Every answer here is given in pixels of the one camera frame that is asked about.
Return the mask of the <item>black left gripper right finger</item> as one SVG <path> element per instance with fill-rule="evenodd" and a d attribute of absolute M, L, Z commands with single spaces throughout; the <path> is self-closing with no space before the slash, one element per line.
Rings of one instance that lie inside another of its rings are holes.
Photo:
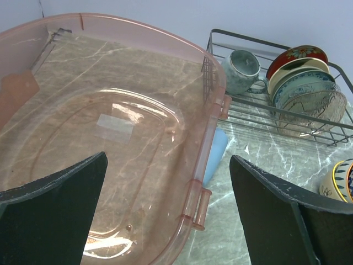
<path fill-rule="evenodd" d="M 352 204 L 233 155 L 232 187 L 252 264 L 352 264 Z"/>

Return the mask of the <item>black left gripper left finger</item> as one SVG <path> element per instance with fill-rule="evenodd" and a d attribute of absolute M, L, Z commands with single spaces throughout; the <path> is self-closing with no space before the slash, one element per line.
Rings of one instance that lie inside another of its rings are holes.
<path fill-rule="evenodd" d="M 105 152 L 1 192 L 1 264 L 80 264 L 103 186 Z"/>

